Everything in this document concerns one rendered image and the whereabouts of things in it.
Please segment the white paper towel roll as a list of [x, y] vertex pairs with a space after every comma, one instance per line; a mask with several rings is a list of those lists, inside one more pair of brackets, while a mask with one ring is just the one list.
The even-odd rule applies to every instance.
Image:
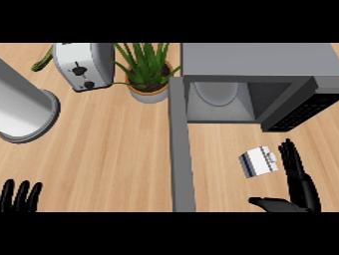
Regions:
[[37, 139], [60, 112], [57, 97], [37, 87], [0, 59], [0, 137], [12, 143]]

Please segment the grey microwave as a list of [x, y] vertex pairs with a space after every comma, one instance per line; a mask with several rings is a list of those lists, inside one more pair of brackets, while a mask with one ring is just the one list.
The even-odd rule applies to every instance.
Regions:
[[339, 102], [339, 57], [327, 43], [183, 43], [186, 120], [288, 132]]

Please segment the silver toaster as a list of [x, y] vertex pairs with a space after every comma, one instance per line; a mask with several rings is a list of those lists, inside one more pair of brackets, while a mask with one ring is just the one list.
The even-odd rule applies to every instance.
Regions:
[[112, 43], [55, 43], [52, 55], [57, 71], [77, 93], [112, 85], [115, 72]]

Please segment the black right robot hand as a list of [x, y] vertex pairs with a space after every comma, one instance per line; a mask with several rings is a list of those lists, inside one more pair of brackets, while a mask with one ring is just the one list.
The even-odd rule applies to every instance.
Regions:
[[287, 176], [290, 200], [269, 197], [250, 197], [248, 203], [266, 212], [321, 212], [321, 201], [316, 187], [306, 173], [300, 154], [290, 139], [278, 146]]

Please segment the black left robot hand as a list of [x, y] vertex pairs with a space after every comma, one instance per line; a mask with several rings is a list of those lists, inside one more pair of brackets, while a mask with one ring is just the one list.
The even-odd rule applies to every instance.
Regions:
[[4, 181], [0, 192], [0, 213], [34, 213], [37, 211], [38, 197], [43, 183], [37, 182], [29, 186], [29, 181], [23, 180], [18, 191], [13, 191], [15, 180]]

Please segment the green potted plant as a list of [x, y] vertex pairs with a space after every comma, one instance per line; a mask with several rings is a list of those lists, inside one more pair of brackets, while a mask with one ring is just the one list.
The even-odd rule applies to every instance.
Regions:
[[115, 66], [126, 74], [124, 82], [114, 85], [126, 85], [133, 98], [143, 104], [155, 104], [168, 97], [170, 78], [180, 70], [167, 61], [168, 43], [127, 43], [114, 44], [127, 66], [114, 61]]

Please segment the white milk carton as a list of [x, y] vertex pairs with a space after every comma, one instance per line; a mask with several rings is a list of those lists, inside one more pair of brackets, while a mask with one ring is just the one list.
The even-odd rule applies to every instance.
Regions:
[[266, 146], [248, 150], [238, 160], [247, 178], [278, 170], [275, 154]]

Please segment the grey microwave door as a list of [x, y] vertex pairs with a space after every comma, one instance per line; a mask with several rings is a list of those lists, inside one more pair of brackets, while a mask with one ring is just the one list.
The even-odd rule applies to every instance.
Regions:
[[195, 212], [182, 77], [168, 79], [171, 211]]

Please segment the green cucumber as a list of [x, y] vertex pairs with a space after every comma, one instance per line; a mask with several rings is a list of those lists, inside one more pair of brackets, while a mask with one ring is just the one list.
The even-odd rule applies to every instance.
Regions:
[[32, 72], [41, 71], [44, 69], [44, 67], [47, 66], [52, 58], [53, 58], [53, 48], [49, 48], [43, 59], [32, 65], [31, 71]]

